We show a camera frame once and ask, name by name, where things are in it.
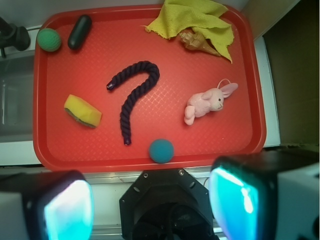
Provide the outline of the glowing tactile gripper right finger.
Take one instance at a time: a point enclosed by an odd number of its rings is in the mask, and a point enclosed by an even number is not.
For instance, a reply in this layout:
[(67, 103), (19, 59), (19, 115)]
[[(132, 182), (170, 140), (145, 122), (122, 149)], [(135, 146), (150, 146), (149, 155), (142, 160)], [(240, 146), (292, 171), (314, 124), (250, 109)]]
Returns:
[(229, 240), (317, 240), (319, 177), (314, 151), (220, 156), (209, 175), (214, 219)]

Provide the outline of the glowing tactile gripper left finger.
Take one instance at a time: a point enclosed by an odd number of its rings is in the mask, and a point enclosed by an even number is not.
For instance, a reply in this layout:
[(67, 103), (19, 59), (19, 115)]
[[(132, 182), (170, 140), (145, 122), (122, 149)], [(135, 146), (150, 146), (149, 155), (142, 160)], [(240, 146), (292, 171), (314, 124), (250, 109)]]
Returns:
[(1, 174), (2, 240), (88, 240), (93, 223), (93, 191), (82, 173)]

